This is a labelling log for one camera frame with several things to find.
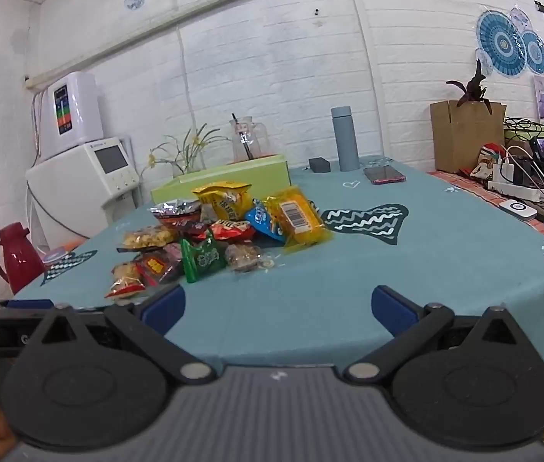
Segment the teal patterned tablecloth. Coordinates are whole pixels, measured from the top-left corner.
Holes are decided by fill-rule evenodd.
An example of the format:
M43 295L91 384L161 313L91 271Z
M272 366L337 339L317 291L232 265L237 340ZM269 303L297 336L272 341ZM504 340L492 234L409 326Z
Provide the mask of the teal patterned tablecloth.
M186 285L169 339L216 368L344 367L388 341L371 313L373 289L386 285L459 315L504 306L544 361L544 235L439 178L402 174L401 184L375 186L362 171L295 170L292 183L321 211L366 220L396 204L404 219L385 239L336 233L303 249L275 246L270 269L226 269Z

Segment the dark red snack bag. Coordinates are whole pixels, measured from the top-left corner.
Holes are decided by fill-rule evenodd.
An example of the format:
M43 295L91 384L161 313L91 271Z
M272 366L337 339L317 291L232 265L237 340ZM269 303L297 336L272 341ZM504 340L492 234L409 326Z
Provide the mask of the dark red snack bag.
M180 220L174 223L174 228L181 238L201 242L206 239L209 226L198 220Z

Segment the smartphone with red case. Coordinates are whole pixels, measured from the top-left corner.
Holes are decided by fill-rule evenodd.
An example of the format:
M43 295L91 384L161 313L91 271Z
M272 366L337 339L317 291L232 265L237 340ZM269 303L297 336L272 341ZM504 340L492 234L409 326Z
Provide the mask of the smartphone with red case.
M398 184L405 181L405 176L390 165L371 166L364 169L364 174L375 186Z

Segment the small red orange snack packet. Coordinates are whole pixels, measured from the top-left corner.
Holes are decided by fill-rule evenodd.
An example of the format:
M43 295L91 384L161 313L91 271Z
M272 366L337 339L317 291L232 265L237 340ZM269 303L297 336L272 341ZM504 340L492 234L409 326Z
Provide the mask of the small red orange snack packet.
M108 299L128 298L145 290L146 285L137 264L121 263L112 269L112 284L105 297Z

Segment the brown cardboard box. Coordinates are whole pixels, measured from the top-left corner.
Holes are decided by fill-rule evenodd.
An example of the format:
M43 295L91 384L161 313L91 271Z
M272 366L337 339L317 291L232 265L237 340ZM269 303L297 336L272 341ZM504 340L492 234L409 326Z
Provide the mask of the brown cardboard box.
M437 170L448 173L472 170L485 144L504 144L507 106L494 102L491 110L482 102L466 102L460 107L455 101L430 105Z

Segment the yellow chips bag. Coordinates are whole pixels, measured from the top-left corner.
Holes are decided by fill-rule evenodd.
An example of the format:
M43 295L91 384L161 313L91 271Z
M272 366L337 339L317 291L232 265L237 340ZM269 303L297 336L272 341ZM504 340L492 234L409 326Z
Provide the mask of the yellow chips bag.
M193 190L205 219L241 221L253 206L250 184L217 181Z

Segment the glass vase with flowers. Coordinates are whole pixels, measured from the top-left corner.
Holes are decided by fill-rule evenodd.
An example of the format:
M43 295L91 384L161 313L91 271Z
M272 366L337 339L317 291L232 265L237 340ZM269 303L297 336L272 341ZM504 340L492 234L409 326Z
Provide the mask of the glass vase with flowers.
M182 139L165 135L164 142L149 150L146 166L140 171L140 176L159 166L170 166L179 175L194 172L196 166L203 163L207 149L228 141L220 128L208 128L206 123L199 128L190 128Z

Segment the green cardboard box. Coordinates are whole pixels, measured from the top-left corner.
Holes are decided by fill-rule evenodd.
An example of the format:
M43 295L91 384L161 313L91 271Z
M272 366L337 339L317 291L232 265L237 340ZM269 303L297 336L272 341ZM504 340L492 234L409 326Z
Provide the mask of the green cardboard box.
M221 181L249 184L250 194L254 198L266 198L292 185L285 158L266 156L180 175L153 189L152 203L165 203L175 198L192 198L194 189Z

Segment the clear bag brown cookies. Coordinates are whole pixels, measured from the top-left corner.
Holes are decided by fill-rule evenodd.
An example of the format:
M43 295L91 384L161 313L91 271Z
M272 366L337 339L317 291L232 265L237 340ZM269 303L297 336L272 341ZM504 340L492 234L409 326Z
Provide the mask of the clear bag brown cookies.
M225 261L231 270L239 272L269 270L275 266L271 256L252 243L230 244L225 249Z

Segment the silver foil snack bag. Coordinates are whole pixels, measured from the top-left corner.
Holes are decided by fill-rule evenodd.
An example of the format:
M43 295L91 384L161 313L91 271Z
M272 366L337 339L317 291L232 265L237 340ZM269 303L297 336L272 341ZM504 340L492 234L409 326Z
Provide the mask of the silver foil snack bag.
M161 224L171 226L177 223L198 221L201 203L197 199L176 198L151 206L148 211Z

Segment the blue snack packet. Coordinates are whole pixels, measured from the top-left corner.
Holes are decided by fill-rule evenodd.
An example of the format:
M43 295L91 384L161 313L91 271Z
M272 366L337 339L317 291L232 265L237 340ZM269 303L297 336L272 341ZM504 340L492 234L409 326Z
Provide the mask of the blue snack packet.
M252 208L245 214L245 220L258 233L285 244L285 235L278 220L267 211L266 206L260 200L253 200Z

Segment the grey blue thermos bottle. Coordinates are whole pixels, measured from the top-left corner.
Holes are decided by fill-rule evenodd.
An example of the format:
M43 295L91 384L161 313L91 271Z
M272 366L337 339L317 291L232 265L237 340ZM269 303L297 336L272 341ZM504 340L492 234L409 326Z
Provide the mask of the grey blue thermos bottle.
M354 118L349 106L333 107L332 127L335 133L339 167L342 172L356 171L360 168L357 138L354 131Z

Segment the dark red potted plant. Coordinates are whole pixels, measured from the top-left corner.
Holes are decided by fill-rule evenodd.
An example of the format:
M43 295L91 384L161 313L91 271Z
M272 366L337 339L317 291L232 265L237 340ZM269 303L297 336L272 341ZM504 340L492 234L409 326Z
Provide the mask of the dark red potted plant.
M489 114L492 114L492 106L490 100L485 97L486 88L482 87L482 81L486 78L482 71L482 63L480 60L476 60L476 72L466 85L457 80L448 80L448 85L454 85L459 88L463 95L457 101L457 106L461 107L465 103L477 102L483 103Z

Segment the green snack packet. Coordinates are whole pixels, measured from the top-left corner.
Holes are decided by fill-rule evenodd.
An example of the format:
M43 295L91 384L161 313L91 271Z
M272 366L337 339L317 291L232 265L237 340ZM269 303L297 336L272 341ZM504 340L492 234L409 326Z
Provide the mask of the green snack packet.
M187 239L181 239L179 245L182 269L189 284L197 283L206 275L226 267L223 250L211 231L208 231L197 245Z

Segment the red thermos jug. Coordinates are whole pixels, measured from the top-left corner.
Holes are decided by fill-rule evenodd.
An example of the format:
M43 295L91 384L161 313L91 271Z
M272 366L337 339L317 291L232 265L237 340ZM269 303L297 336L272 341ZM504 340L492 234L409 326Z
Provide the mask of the red thermos jug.
M20 222L0 229L0 277L9 285L13 295L46 271L28 239L29 234L29 228L24 228Z

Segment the white water dispenser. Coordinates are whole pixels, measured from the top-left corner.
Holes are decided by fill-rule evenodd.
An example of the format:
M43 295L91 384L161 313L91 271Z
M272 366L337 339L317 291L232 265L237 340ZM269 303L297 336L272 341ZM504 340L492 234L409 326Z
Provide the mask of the white water dispenser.
M100 234L136 208L140 177L122 142L68 149L26 173L42 237L54 249Z

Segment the red chinese snack bag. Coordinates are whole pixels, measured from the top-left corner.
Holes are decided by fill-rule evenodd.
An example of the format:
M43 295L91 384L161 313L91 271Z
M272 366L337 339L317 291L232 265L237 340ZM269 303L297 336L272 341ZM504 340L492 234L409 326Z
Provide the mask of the red chinese snack bag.
M255 234L248 221L217 220L209 225L209 230L217 241L228 243L248 242Z

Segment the blue paper fan decoration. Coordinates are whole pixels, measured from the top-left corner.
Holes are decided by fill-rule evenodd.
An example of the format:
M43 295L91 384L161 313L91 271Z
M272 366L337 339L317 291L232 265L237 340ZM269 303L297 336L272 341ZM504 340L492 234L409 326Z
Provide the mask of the blue paper fan decoration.
M477 42L493 68L508 77L519 76L527 66L527 49L511 19L498 10L486 10L477 19Z

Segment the glass pitcher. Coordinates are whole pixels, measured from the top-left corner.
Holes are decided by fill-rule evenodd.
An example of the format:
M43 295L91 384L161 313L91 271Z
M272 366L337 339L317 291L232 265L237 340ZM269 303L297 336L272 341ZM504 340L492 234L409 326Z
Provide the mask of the glass pitcher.
M235 162L245 162L270 156L272 148L266 125L252 117L238 118L232 115L231 146Z

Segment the white power strip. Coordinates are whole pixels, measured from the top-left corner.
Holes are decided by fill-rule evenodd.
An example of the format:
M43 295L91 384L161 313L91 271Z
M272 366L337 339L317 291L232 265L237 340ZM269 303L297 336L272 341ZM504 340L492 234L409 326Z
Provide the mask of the white power strip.
M534 203L544 200L542 190L515 185L509 181L488 181L487 187L490 191L518 200L534 201Z

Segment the yellow barcode snack bag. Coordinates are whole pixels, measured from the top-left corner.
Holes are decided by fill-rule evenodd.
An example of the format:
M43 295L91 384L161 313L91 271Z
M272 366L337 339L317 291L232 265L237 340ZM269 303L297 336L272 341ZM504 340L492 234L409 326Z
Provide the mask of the yellow barcode snack bag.
M264 206L280 226L286 253L332 240L332 232L300 188L292 186L270 195Z

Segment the small black box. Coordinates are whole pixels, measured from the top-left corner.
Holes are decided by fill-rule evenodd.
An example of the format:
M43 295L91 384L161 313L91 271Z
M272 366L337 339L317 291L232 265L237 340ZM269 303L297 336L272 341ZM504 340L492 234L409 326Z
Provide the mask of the small black box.
M332 166L325 160L324 157L313 157L309 160L309 168L313 173L329 173L332 171Z

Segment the white water purifier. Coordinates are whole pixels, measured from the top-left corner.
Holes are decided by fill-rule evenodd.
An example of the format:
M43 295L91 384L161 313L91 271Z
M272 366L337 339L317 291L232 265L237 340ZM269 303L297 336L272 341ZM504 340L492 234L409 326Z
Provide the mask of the white water purifier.
M103 138L95 75L72 72L43 91L39 126L42 162Z

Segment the red pink snack bag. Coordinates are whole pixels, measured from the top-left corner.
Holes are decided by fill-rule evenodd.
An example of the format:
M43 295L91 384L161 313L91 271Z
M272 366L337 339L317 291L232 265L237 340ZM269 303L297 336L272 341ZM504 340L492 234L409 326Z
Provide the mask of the red pink snack bag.
M171 284L184 273L180 249L175 244L144 251L134 263L147 287Z

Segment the black stirring stick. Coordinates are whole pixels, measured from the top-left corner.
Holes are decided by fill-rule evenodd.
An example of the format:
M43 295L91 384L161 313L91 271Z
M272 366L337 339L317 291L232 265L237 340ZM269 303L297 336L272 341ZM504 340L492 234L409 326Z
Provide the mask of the black stirring stick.
M235 148L234 158L238 161L243 160L243 156L245 156L247 161L252 161L254 155L251 150L250 131L235 113L232 113L231 116L232 129L234 130L234 138L232 139Z

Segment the yellow galette snack bag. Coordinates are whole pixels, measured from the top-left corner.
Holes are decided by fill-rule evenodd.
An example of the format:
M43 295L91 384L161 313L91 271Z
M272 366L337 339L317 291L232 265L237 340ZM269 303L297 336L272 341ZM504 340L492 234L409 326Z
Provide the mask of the yellow galette snack bag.
M120 253L129 251L148 251L176 242L179 234L175 229L159 224L140 228L137 231L128 231L123 237L122 244L117 248Z

